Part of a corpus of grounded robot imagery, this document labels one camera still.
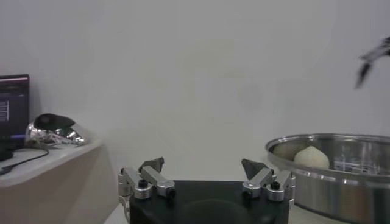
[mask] screw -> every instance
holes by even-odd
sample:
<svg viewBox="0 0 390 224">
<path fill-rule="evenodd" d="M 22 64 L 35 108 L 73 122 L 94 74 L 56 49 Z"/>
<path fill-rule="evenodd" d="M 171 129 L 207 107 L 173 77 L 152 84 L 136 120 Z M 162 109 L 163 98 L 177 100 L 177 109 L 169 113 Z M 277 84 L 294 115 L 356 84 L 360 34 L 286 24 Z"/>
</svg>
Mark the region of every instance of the screw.
<svg viewBox="0 0 390 224">
<path fill-rule="evenodd" d="M 146 188 L 148 184 L 149 184 L 149 183 L 148 183 L 146 180 L 142 179 L 142 180 L 140 180 L 140 181 L 138 182 L 138 187 L 139 187 L 139 188 Z"/>
<path fill-rule="evenodd" d="M 271 189 L 272 190 L 279 190 L 279 188 L 280 188 L 280 183 L 279 182 L 274 181 L 274 182 L 271 183 Z"/>
</svg>

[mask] white wall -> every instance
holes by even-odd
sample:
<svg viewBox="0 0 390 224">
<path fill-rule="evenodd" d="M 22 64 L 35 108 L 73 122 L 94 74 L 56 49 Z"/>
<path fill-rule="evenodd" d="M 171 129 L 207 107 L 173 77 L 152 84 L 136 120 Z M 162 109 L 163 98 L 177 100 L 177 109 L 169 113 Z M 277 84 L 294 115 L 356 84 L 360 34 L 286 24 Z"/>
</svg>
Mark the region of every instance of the white wall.
<svg viewBox="0 0 390 224">
<path fill-rule="evenodd" d="M 181 179 L 238 180 L 281 135 L 390 135 L 388 0 L 1 0 L 0 73 L 32 76 L 33 115 L 104 138 L 116 170 L 166 158 Z"/>
</svg>

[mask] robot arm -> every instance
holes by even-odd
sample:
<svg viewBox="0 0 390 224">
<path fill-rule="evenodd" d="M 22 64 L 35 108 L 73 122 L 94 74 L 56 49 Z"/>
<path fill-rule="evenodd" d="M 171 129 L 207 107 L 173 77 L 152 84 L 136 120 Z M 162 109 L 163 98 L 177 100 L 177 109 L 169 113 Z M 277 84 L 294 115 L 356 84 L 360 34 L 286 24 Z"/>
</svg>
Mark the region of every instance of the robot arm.
<svg viewBox="0 0 390 224">
<path fill-rule="evenodd" d="M 360 71 L 359 78 L 356 84 L 357 88 L 360 88 L 363 82 L 365 81 L 369 71 L 371 70 L 374 62 L 383 56 L 390 56 L 390 37 L 387 37 L 382 41 L 382 44 L 379 47 L 376 47 L 374 50 L 371 50 L 365 55 L 362 55 L 360 59 L 364 61 Z"/>
</svg>

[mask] metal bracket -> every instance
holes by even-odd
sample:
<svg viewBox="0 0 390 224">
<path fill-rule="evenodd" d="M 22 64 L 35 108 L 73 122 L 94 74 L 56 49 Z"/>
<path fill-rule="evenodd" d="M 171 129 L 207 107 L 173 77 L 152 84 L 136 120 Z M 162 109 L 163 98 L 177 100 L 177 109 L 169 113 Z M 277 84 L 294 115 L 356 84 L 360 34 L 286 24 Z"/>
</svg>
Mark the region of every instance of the metal bracket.
<svg viewBox="0 0 390 224">
<path fill-rule="evenodd" d="M 130 197 L 145 200 L 152 196 L 152 185 L 130 168 L 122 168 L 118 175 L 119 202 L 123 206 L 127 223 L 130 223 Z"/>
<path fill-rule="evenodd" d="M 158 195 L 168 199 L 175 197 L 175 182 L 167 180 L 151 166 L 142 167 L 141 176 L 156 187 Z"/>
<path fill-rule="evenodd" d="M 260 196 L 265 184 L 272 182 L 273 171 L 269 168 L 262 168 L 252 179 L 243 182 L 243 195 L 247 198 Z"/>
<path fill-rule="evenodd" d="M 276 179 L 268 184 L 267 198 L 271 201 L 289 200 L 290 208 L 294 204 L 296 178 L 290 171 L 281 171 Z"/>
</svg>

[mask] white rounded object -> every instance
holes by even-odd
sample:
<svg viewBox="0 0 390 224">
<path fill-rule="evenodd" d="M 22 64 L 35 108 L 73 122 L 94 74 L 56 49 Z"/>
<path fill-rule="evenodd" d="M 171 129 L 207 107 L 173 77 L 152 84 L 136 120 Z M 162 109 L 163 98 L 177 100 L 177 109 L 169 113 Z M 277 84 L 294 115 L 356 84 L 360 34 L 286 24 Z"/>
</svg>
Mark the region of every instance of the white rounded object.
<svg viewBox="0 0 390 224">
<path fill-rule="evenodd" d="M 306 144 L 299 143 L 299 142 L 289 143 L 289 144 L 279 144 L 275 146 L 273 154 L 283 159 L 293 161 L 295 155 L 305 147 L 307 147 Z"/>
<path fill-rule="evenodd" d="M 294 163 L 329 169 L 329 159 L 328 157 L 320 150 L 313 146 L 309 146 L 295 155 Z"/>
</svg>

